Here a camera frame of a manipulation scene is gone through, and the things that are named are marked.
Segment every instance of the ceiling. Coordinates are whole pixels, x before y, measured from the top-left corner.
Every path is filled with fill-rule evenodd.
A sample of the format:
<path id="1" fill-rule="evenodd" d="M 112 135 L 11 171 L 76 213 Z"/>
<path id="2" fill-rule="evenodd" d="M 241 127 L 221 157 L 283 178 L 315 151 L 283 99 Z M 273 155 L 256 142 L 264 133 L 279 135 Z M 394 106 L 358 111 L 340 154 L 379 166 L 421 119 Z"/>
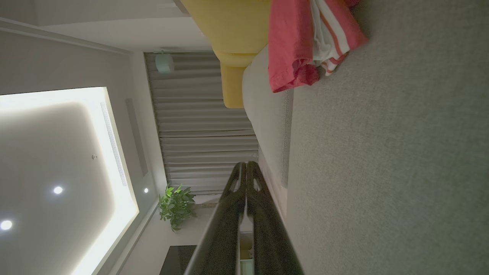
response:
<path id="1" fill-rule="evenodd" d="M 76 90 L 89 93 L 65 93 Z M 1 273 L 91 274 L 138 213 L 130 180 L 123 187 L 113 169 L 106 124 L 84 102 L 8 97 L 0 96 L 0 222 L 12 227 L 0 229 Z"/>

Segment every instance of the striped towel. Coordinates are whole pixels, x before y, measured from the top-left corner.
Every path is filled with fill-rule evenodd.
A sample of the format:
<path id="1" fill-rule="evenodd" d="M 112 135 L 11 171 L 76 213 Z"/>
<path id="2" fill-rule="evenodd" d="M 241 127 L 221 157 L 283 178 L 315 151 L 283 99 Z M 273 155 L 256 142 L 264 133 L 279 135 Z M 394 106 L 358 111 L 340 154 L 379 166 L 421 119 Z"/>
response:
<path id="1" fill-rule="evenodd" d="M 358 1 L 346 1 L 349 6 Z M 363 45 L 367 38 L 343 0 L 310 0 L 314 27 L 312 59 L 331 75 L 349 51 Z"/>

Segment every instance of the cove lighting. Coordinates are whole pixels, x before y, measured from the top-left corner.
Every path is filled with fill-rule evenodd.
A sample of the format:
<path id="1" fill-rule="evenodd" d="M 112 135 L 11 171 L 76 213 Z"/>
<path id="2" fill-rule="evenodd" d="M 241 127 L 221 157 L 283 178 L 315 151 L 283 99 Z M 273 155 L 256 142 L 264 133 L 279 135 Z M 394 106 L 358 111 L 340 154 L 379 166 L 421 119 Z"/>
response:
<path id="1" fill-rule="evenodd" d="M 120 145 L 119 135 L 113 118 L 107 89 L 104 87 L 58 90 L 47 92 L 18 93 L 0 96 L 0 112 L 45 112 L 57 104 L 79 103 L 89 113 L 89 119 L 99 142 L 110 188 L 114 198 L 114 213 L 105 228 L 96 237 L 78 264 L 73 267 L 71 275 L 88 275 L 97 273 L 107 259 L 115 244 L 127 230 L 128 225 L 139 213 L 136 201 L 131 194 L 131 180 Z M 60 194 L 60 186 L 54 188 Z M 4 230 L 12 226 L 4 221 Z"/>

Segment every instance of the pink towel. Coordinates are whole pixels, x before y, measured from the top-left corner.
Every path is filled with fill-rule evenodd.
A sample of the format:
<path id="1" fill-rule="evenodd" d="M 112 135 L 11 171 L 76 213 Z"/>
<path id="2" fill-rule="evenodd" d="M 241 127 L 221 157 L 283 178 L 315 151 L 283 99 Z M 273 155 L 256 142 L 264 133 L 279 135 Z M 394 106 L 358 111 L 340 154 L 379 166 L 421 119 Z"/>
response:
<path id="1" fill-rule="evenodd" d="M 319 79 L 312 61 L 312 18 L 307 0 L 272 0 L 268 29 L 268 77 L 273 92 Z"/>
<path id="2" fill-rule="evenodd" d="M 268 31 L 268 76 L 273 92 L 319 79 L 314 62 L 326 75 L 348 53 L 367 42 L 343 0 L 272 0 Z M 349 6 L 358 0 L 346 0 Z M 313 47 L 320 56 L 313 58 Z"/>

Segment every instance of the air vent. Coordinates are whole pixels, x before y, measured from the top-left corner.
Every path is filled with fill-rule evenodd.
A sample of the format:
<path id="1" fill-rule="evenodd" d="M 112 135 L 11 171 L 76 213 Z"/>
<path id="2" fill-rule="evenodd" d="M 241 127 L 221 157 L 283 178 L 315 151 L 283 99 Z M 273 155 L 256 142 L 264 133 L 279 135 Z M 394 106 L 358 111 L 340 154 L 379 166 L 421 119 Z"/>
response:
<path id="1" fill-rule="evenodd" d="M 104 114 L 105 126 L 107 127 L 107 133 L 111 139 L 112 150 L 114 152 L 115 162 L 117 163 L 117 168 L 119 169 L 119 175 L 121 176 L 121 181 L 123 186 L 127 186 L 126 175 L 124 174 L 124 169 L 122 168 L 121 158 L 119 156 L 119 151 L 117 150 L 117 144 L 115 143 L 114 132 L 112 131 L 111 120 L 109 119 L 109 113 L 107 112 L 107 106 L 105 102 L 100 102 L 102 107 L 102 113 Z"/>

